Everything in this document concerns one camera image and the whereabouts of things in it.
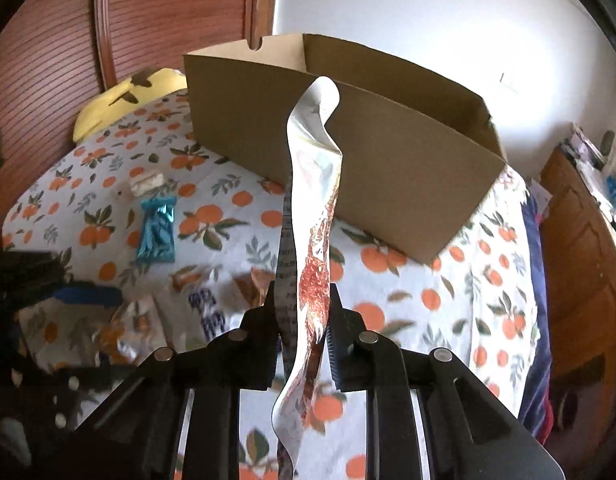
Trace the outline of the yellow plush pillow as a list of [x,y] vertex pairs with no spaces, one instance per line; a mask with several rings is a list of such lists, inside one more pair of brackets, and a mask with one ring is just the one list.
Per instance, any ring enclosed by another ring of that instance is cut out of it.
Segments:
[[84,105],[76,118],[72,140],[80,144],[142,106],[186,88],[185,75],[174,68],[140,70]]

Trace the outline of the wooden side cabinet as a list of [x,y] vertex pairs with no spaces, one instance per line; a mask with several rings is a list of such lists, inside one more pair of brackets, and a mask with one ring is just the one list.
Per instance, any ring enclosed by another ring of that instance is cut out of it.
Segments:
[[540,226],[552,352],[551,393],[582,396],[572,428],[554,445],[588,460],[616,420],[616,244],[613,230],[564,148],[540,174],[551,195]]

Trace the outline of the silver red snack bag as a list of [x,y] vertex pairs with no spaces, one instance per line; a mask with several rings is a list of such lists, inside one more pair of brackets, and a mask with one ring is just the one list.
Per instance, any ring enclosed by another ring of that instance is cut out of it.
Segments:
[[294,477],[329,322],[329,238],[343,153],[325,125],[339,104],[332,79],[317,78],[289,114],[291,158],[273,299],[285,384],[272,411],[279,477]]

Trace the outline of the wooden headboard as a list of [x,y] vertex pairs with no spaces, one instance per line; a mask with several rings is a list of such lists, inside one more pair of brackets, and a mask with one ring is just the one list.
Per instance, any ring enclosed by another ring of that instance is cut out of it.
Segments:
[[275,0],[0,0],[0,246],[9,209],[67,154],[76,115],[148,67],[272,32]]

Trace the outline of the teal foil candy wrapper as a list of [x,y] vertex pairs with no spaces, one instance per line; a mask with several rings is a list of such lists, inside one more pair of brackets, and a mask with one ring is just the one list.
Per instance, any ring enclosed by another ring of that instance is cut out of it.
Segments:
[[136,260],[141,263],[174,263],[174,196],[154,197],[143,200],[140,243]]

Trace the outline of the white blue duck snack bag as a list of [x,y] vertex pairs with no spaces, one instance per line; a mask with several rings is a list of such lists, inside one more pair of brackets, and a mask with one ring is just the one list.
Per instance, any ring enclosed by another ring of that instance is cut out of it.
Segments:
[[155,295],[166,340],[176,352],[197,350],[235,330],[246,311],[262,306],[274,274],[261,268],[186,266]]

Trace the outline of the brown cardboard box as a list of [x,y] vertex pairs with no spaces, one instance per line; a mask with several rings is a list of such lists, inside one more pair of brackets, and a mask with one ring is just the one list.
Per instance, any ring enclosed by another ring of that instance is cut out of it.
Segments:
[[286,124],[325,76],[339,103],[326,130],[343,152],[335,214],[422,263],[433,261],[506,164],[483,99],[431,70],[342,39],[268,36],[184,58],[197,141],[283,183]]

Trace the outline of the clutter on cabinet top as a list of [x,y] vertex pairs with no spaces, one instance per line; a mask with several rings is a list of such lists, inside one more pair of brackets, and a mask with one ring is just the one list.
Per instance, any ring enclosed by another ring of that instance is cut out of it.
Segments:
[[570,123],[570,135],[561,143],[560,148],[616,234],[616,179],[605,172],[608,158],[576,122]]

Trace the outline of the orange print bedsheet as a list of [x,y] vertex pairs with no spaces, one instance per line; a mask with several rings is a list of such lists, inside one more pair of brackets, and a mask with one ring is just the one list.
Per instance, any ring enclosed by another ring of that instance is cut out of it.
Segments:
[[[133,196],[131,178],[149,171],[161,171],[165,183]],[[170,275],[186,266],[268,270],[274,274],[268,295],[274,290],[286,191],[279,182],[199,145],[189,130],[187,96],[177,92],[96,133],[46,172],[6,220],[5,248],[50,252],[69,278],[119,288],[123,304],[147,295],[155,299]],[[138,262],[140,204],[167,196],[177,199],[175,261]],[[329,303],[336,289],[343,307],[360,313],[368,330],[404,350],[449,349],[518,419],[537,339],[522,211],[526,200],[523,178],[503,168],[471,218],[429,263],[415,261],[341,220],[335,206]],[[74,390],[81,385],[74,368],[100,364],[105,358],[93,342],[94,332],[118,308],[105,314],[101,307],[69,308],[46,299],[20,310],[19,319],[36,364],[46,372],[68,368],[68,386]],[[128,376],[140,365],[130,366]],[[108,390],[87,391],[71,417],[55,414],[61,440],[46,457],[32,460],[33,478],[76,479],[73,434],[125,378]],[[236,479],[280,479],[272,411],[284,384],[279,329],[271,387],[244,390],[239,399]],[[369,479],[365,404],[365,393],[336,388],[326,327],[291,479]]]

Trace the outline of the small beige wrapped snack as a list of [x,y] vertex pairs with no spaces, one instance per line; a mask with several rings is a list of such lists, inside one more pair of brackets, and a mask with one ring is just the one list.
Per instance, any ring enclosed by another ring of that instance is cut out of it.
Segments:
[[163,183],[165,176],[161,171],[149,171],[131,178],[130,191],[133,196],[140,197],[155,188],[160,188]]

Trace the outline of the silver snack bag orange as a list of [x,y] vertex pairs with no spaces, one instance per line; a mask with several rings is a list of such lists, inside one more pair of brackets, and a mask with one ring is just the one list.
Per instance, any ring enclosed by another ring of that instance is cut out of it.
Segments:
[[93,342],[114,365],[140,365],[168,345],[153,296],[122,304],[107,323],[98,326]]

